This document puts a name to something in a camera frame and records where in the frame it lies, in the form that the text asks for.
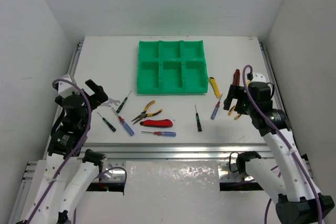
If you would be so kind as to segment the blue red handle screwdriver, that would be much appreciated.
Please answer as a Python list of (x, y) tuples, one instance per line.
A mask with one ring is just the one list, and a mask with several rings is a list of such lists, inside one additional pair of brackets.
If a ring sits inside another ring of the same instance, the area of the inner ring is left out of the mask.
[(118, 118), (119, 122), (121, 123), (121, 125), (125, 129), (125, 131), (130, 136), (133, 136), (134, 135), (134, 131), (133, 131), (133, 129), (131, 129), (131, 127), (128, 125), (128, 123), (116, 112), (116, 110), (113, 107), (111, 107), (111, 110), (116, 115), (116, 117)]

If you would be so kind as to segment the small blue red screwdriver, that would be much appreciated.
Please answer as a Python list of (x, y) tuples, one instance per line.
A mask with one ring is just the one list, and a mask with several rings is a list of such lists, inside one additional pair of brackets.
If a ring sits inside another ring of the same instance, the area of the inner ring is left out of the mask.
[(175, 132), (162, 132), (162, 131), (155, 131), (155, 132), (149, 132), (149, 131), (142, 131), (142, 134), (152, 134), (157, 136), (165, 136), (165, 137), (176, 137)]

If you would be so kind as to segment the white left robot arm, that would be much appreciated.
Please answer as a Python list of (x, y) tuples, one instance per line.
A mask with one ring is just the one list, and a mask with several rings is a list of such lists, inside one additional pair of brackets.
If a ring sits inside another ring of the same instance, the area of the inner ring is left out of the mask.
[(85, 82), (88, 95), (69, 75), (53, 81), (61, 113), (51, 128), (46, 164), (36, 197), (21, 223), (74, 223), (75, 212), (91, 182), (102, 170), (105, 155), (87, 150), (79, 161), (87, 140), (92, 112), (108, 100), (102, 86)]

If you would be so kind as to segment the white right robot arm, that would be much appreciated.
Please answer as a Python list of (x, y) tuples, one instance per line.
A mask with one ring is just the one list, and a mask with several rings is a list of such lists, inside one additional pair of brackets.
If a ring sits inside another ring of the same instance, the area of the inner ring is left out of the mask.
[(266, 161), (256, 151), (238, 154), (235, 172), (253, 177), (275, 203), (281, 223), (322, 223), (334, 208), (334, 201), (323, 195), (312, 181), (286, 114), (273, 107), (272, 93), (265, 82), (251, 82), (244, 87), (232, 84), (224, 110), (230, 109), (233, 99), (237, 101), (235, 111), (251, 118), (271, 150), (281, 176), (267, 168)]

